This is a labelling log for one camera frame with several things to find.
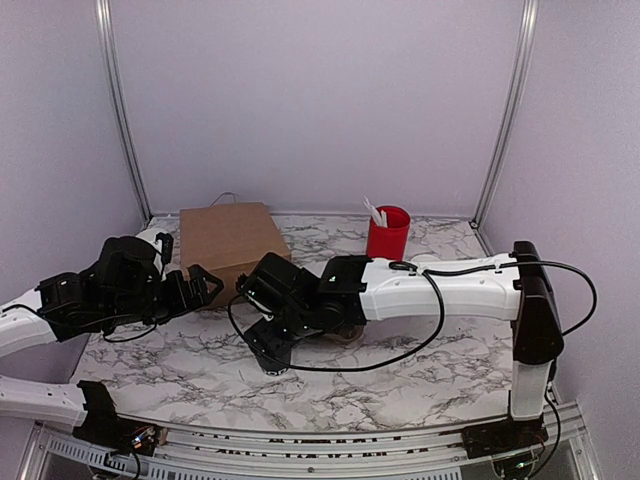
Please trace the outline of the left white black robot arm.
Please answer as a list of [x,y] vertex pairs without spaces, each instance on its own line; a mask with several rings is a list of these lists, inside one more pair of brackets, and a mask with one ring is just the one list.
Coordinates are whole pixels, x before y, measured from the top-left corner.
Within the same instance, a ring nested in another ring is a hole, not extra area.
[[[138,272],[109,283],[87,269],[43,280],[1,307],[1,355],[9,357],[76,337],[112,334],[122,325],[156,329],[209,306],[223,291],[221,279],[198,265],[186,274]],[[125,438],[108,389],[100,382],[48,383],[13,377],[1,381],[4,416],[47,420],[89,431],[106,445]]]

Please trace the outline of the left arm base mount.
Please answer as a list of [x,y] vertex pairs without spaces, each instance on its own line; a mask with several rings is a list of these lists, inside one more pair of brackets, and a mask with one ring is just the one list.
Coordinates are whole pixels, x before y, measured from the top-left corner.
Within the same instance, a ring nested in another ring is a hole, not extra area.
[[133,452],[144,456],[154,454],[165,434],[166,429],[159,425],[120,417],[87,417],[81,426],[72,430],[75,439],[120,454]]

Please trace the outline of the brown paper bag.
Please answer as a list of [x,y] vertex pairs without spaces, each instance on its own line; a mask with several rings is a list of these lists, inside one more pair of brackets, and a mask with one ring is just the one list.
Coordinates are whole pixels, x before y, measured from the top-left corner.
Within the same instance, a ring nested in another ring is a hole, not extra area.
[[291,251],[260,202],[236,202],[180,212],[180,266],[198,264],[224,282],[209,309],[221,308],[236,294],[236,280],[250,274],[263,256],[288,260]]

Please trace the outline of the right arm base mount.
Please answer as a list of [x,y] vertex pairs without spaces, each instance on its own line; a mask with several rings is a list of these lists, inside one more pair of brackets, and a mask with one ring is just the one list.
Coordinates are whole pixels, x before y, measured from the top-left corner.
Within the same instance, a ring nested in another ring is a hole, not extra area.
[[462,443],[469,459],[494,456],[546,442],[547,430],[526,422],[497,422],[465,427]]

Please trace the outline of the black paper coffee cup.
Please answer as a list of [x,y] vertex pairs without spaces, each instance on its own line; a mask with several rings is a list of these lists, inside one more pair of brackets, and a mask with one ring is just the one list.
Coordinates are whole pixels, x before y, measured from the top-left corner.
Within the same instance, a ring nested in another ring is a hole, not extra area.
[[262,371],[269,376],[280,376],[286,373],[288,370],[289,368],[283,365],[271,365],[262,368]]

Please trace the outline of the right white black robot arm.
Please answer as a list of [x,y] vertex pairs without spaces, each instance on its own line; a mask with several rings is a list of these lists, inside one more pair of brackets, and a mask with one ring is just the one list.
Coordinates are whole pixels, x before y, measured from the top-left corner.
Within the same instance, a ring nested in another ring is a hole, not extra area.
[[552,364],[564,348],[553,289],[528,241],[515,243],[509,254],[462,261],[337,256],[321,275],[269,252],[250,274],[239,276],[236,291],[263,316],[243,338],[269,375],[291,368],[291,352],[303,339],[342,327],[415,316],[510,323],[509,415],[495,428],[506,448],[533,433]]

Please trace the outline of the brown pulp cup carrier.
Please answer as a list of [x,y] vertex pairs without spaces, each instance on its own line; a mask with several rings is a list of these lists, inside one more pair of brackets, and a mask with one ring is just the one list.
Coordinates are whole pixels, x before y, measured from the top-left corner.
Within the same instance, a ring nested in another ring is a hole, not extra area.
[[360,325],[351,327],[340,327],[329,333],[326,333],[324,337],[332,342],[349,344],[357,341],[361,338],[364,332],[364,327]]

